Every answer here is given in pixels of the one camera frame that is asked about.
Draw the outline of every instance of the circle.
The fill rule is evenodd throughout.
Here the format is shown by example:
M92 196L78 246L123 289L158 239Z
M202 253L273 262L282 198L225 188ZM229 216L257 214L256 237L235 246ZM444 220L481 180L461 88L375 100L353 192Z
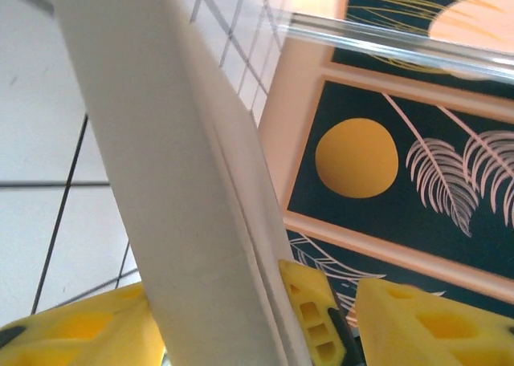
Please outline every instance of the circle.
M398 151L377 121L345 120L316 147L316 171L324 185L344 197L363 199L385 192L398 174Z
M452 3L434 18L428 29L431 39L459 43L502 53L514 52L514 0L462 0ZM446 70L461 79L483 80Z

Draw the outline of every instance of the yellow foam block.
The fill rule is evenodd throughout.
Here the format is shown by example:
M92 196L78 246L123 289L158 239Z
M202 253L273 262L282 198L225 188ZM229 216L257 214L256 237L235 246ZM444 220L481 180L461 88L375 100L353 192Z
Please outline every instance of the yellow foam block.
M316 366L341 366L346 350L328 314L338 306L323 271L284 260L279 268L312 361Z
M140 283L0 329L0 366L160 366L164 350Z
M380 279L362 279L368 366L513 366L514 319Z

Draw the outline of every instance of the white tile wall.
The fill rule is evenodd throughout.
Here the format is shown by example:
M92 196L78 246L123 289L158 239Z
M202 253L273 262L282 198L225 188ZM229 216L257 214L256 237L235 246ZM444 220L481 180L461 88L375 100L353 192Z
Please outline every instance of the white tile wall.
M183 1L259 122L286 0ZM25 0L0 16L1 327L141 278L56 21Z

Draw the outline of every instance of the yellow plastic block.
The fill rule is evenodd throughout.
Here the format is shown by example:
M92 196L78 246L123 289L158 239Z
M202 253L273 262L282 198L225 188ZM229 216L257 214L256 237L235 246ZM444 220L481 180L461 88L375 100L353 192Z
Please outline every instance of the yellow plastic block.
M368 366L514 366L514 319L380 279L362 279Z
M341 366L346 350L328 314L338 306L323 271L279 261L289 300L316 366Z
M160 366L164 350L140 283L0 329L0 366Z

